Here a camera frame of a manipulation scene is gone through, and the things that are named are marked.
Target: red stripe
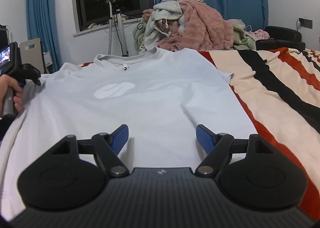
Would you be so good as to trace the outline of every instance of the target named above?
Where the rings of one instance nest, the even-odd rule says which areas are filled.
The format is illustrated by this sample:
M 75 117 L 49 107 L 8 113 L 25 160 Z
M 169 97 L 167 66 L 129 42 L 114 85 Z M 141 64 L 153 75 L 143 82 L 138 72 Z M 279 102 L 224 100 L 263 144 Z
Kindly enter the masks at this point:
M 86 67 L 86 66 L 88 66 L 89 64 L 93 64 L 93 63 L 84 63 L 84 64 L 82 64 L 81 67 Z
M 301 61 L 294 58 L 287 52 L 281 52 L 278 58 L 282 62 L 289 64 L 295 71 L 297 71 L 300 77 L 307 81 L 308 85 L 311 85 L 313 88 L 320 91 L 320 82 L 316 78 L 315 74 L 308 73 Z
M 317 58 L 317 62 L 320 63 L 319 56 L 316 55 L 316 53 L 315 53 L 314 51 L 311 51 L 311 53 L 312 53 L 312 56 L 313 56 L 313 57 Z
M 206 58 L 209 62 L 211 62 L 214 66 L 216 66 L 214 64 L 214 61 L 212 59 L 212 57 L 210 56 L 210 53 L 208 51 L 200 51 L 199 52 L 204 58 Z
M 273 52 L 280 51 L 281 53 L 285 51 L 288 52 L 288 48 L 280 48 L 277 50 L 272 50 Z M 207 60 L 209 60 L 213 65 L 214 62 L 212 60 L 212 57 L 210 56 L 209 52 L 207 51 L 201 51 L 200 52 L 202 56 L 204 56 Z M 242 105 L 243 109 L 249 116 L 250 120 L 252 121 L 253 125 L 255 126 L 258 134 L 262 136 L 265 140 L 270 142 L 274 147 L 276 147 L 281 153 L 286 155 L 292 162 L 294 162 L 303 172 L 306 174 L 308 179 L 308 186 L 307 191 L 302 199 L 302 202 L 300 204 L 300 209 L 304 211 L 308 216 L 310 216 L 314 220 L 320 219 L 320 195 L 319 191 L 314 185 L 314 183 L 309 178 L 307 172 L 305 171 L 303 165 L 299 161 L 299 159 L 288 149 L 285 145 L 278 143 L 275 139 L 275 137 L 268 131 L 268 129 L 261 124 L 259 121 L 257 121 L 252 112 L 250 111 L 247 104 L 240 98 L 240 96 L 235 93 L 234 87 L 230 86 L 233 90 L 234 94 L 236 95 L 237 99 L 239 100 L 240 104 Z

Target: black cushion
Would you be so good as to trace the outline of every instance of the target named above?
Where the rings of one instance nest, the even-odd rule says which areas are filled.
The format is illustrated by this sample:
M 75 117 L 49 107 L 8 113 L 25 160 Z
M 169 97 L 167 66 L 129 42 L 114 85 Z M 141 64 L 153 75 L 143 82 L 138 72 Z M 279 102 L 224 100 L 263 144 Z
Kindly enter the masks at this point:
M 302 35 L 300 32 L 279 27 L 279 26 L 267 26 L 264 29 L 268 34 L 270 35 L 270 38 L 277 39 L 277 40 L 284 40 L 284 41 L 294 41 L 294 42 L 301 42 L 302 41 Z
M 275 50 L 282 47 L 297 49 L 298 51 L 302 52 L 306 48 L 306 44 L 303 42 L 293 42 L 293 41 L 284 41 L 284 40 L 275 40 L 275 39 L 268 39 L 268 40 L 258 40 L 256 41 L 257 51 L 260 50 Z

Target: wall outlet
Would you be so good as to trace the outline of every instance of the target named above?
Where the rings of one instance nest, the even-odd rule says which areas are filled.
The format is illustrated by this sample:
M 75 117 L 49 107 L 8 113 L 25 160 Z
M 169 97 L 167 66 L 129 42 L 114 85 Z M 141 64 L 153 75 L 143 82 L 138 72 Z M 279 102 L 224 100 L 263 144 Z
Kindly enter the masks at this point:
M 299 18 L 299 21 L 300 21 L 300 26 L 301 27 L 306 27 L 306 28 L 313 29 L 312 20 Z

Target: human hand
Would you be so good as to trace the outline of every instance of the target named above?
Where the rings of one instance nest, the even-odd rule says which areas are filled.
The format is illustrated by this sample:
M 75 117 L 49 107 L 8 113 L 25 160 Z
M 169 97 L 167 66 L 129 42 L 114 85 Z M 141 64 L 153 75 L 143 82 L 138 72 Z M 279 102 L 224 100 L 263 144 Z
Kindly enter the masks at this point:
M 13 97 L 14 107 L 17 111 L 21 110 L 22 105 L 22 89 L 19 86 L 17 80 L 10 76 L 3 74 L 0 76 L 0 117 L 2 117 L 3 99 L 7 93 L 8 87 L 12 87 L 16 95 Z

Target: pink blanket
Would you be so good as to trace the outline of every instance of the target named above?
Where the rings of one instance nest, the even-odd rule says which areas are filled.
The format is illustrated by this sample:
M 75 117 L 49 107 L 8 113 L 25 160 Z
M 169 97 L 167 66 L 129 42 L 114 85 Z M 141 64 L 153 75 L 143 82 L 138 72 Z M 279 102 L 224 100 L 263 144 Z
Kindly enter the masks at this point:
M 170 51 L 183 48 L 197 51 L 231 49 L 233 25 L 225 21 L 217 10 L 193 0 L 181 1 L 180 7 L 184 14 L 184 29 L 178 21 L 170 23 L 171 36 L 160 40 L 158 47 Z

